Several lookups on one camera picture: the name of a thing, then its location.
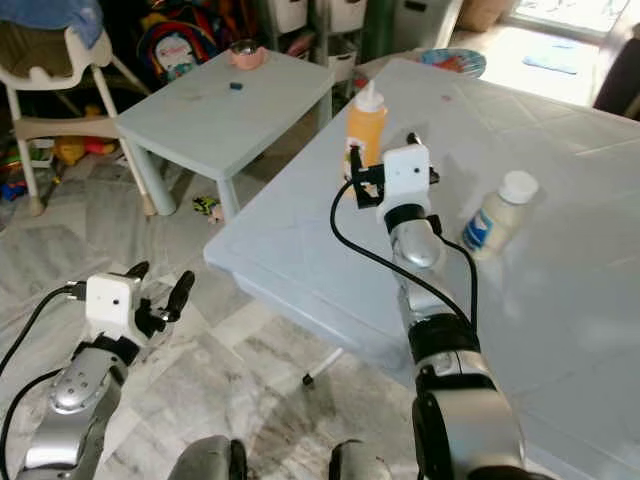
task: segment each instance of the white bottle cap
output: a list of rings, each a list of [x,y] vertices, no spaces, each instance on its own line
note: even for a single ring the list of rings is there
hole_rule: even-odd
[[[363,112],[375,113],[384,106],[384,97],[380,92],[376,92],[373,80],[356,95],[356,108]]]
[[[504,176],[498,195],[509,203],[523,205],[538,191],[538,181],[527,172],[514,170]]]

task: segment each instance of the small white table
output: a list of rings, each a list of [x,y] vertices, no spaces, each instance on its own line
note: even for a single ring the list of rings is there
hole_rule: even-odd
[[[479,265],[479,336],[518,412],[527,455],[565,480],[640,478],[640,125],[394,60],[376,78],[384,148],[415,130],[441,181],[431,203],[455,239],[512,169],[541,184],[504,254]],[[205,248],[247,292],[413,388],[397,283],[332,235],[345,111]],[[390,257],[373,209],[338,224]],[[455,253],[445,278],[466,307]]]
[[[231,82],[241,83],[232,90]],[[269,52],[260,68],[242,71],[223,52],[142,100],[116,120],[161,215],[176,206],[146,152],[150,150],[216,180],[225,218],[238,211],[231,181],[307,110],[318,103],[318,125],[331,119],[333,74]]]

